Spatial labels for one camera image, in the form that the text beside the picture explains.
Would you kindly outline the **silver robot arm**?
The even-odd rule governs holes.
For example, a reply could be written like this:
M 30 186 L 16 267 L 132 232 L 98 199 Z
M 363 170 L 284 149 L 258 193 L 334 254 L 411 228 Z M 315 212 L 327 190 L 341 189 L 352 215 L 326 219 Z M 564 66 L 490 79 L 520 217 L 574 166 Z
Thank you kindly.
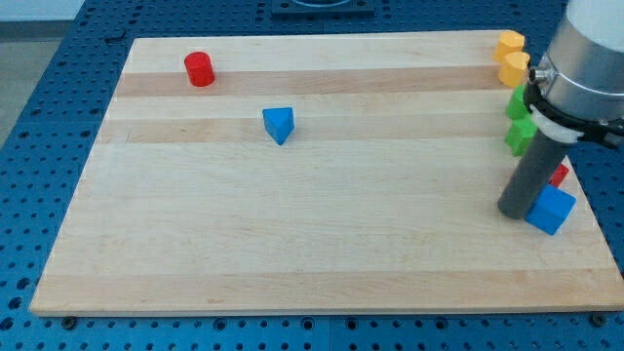
M 527 215 L 576 142 L 623 144 L 623 0 L 567 3 L 529 70 L 524 104 L 537 131 L 497 202 L 513 219 Z

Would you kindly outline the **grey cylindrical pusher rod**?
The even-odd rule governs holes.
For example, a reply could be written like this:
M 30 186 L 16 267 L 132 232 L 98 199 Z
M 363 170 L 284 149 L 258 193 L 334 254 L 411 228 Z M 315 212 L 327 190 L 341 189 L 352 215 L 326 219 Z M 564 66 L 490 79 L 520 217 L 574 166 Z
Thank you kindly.
M 525 218 L 569 149 L 569 143 L 538 130 L 502 191 L 497 208 L 509 218 Z

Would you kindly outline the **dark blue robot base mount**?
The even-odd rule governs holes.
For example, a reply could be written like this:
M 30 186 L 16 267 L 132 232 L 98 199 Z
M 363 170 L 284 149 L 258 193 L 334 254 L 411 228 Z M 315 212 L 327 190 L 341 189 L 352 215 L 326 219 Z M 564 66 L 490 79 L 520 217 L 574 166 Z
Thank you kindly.
M 270 0 L 273 17 L 372 15 L 375 0 Z

